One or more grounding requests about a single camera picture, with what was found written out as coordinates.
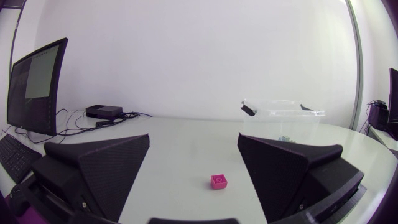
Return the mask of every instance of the white desk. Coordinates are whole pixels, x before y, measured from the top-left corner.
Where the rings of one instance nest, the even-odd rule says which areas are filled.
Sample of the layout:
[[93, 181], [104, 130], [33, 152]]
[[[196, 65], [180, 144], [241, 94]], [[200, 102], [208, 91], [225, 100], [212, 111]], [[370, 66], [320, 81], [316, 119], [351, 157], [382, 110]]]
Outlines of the white desk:
[[385, 131], [380, 131], [374, 128], [373, 126], [370, 127], [369, 129], [370, 135], [373, 134], [374, 137], [377, 138], [377, 140], [385, 145], [387, 148], [398, 151], [398, 141], [395, 141], [389, 133]]
[[[92, 126], [96, 120], [85, 118], [80, 121], [80, 126]], [[124, 206], [121, 223], [147, 223], [152, 217], [182, 220], [237, 218], [240, 223], [265, 223], [260, 202], [238, 151], [240, 131], [243, 131], [241, 122], [141, 116], [117, 126], [68, 137], [64, 143], [149, 133], [150, 148]], [[243, 132], [254, 136], [256, 133], [258, 131]], [[33, 146], [23, 136], [18, 139], [44, 153], [42, 145]], [[342, 157], [365, 173], [362, 184], [368, 189], [343, 223], [366, 223], [386, 193], [397, 159], [377, 141], [327, 124], [319, 125], [316, 138], [311, 142], [293, 140], [313, 145], [343, 145]], [[215, 174], [226, 176], [226, 189], [211, 190], [210, 176]], [[0, 189], [7, 194], [14, 183], [3, 167], [0, 167], [0, 180]]]

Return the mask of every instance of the pink lego brick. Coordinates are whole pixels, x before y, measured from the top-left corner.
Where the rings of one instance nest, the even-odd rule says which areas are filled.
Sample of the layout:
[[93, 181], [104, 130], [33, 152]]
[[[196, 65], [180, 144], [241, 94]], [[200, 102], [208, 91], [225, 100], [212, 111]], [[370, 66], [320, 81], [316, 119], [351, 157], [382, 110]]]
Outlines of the pink lego brick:
[[212, 175], [210, 181], [211, 181], [211, 187], [214, 190], [226, 188], [226, 184], [228, 183], [223, 174]]

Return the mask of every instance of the monitor bezel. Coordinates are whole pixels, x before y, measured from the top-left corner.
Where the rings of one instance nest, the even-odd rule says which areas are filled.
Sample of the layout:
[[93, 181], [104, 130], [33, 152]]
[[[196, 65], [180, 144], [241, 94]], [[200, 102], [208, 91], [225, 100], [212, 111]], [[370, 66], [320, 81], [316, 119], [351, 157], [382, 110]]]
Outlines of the monitor bezel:
[[7, 124], [13, 125], [17, 128], [22, 128], [27, 131], [33, 131], [35, 133], [40, 133], [40, 134], [46, 134], [49, 136], [56, 136], [57, 135], [57, 124], [56, 124], [56, 110], [57, 110], [57, 92], [58, 92], [58, 83], [59, 83], [59, 77], [60, 77], [60, 72], [61, 72], [61, 66], [62, 66], [62, 61], [63, 61], [63, 56], [65, 55], [65, 49], [67, 47], [68, 39], [67, 38], [62, 38], [60, 40], [57, 40], [55, 42], [52, 42], [51, 44], [47, 44], [44, 47], [41, 47], [32, 53], [26, 55], [25, 57], [19, 59], [14, 65], [12, 66], [12, 71], [10, 74], [10, 79], [9, 79], [9, 86], [11, 86], [11, 80], [12, 80], [12, 74], [14, 72], [14, 67], [23, 62], [24, 60], [32, 57], [33, 55], [42, 52], [44, 50], [47, 50], [49, 48], [59, 46], [58, 51], [57, 51], [57, 56], [55, 57], [54, 61], [54, 67], [52, 71], [52, 77], [51, 77], [51, 84], [50, 84], [50, 96], [52, 97], [51, 100], [51, 115], [50, 115], [50, 123], [51, 123], [51, 128], [50, 130], [44, 130], [44, 129], [39, 129], [35, 127], [30, 127], [30, 126], [24, 126], [25, 124], [13, 122], [9, 120], [9, 105], [10, 105], [10, 89], [8, 89], [8, 95], [7, 95]]

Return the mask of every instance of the computer monitor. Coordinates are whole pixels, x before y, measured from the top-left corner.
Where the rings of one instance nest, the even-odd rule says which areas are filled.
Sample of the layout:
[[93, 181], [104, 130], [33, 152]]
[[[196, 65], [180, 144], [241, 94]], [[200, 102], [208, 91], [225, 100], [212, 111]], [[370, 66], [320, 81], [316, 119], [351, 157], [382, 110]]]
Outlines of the computer monitor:
[[398, 71], [390, 68], [390, 98], [387, 131], [398, 141]]
[[398, 71], [390, 68], [389, 123], [398, 123]]
[[7, 123], [28, 131], [57, 135], [58, 80], [68, 39], [48, 44], [12, 66]]

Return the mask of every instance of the transparent container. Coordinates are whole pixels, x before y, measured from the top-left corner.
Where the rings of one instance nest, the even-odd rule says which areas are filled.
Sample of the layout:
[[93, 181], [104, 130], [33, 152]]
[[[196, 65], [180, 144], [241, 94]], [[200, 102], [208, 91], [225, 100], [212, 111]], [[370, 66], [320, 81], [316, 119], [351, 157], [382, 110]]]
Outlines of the transparent container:
[[313, 141], [325, 116], [323, 110], [289, 100], [245, 99], [242, 109], [246, 112], [242, 134], [302, 144]]

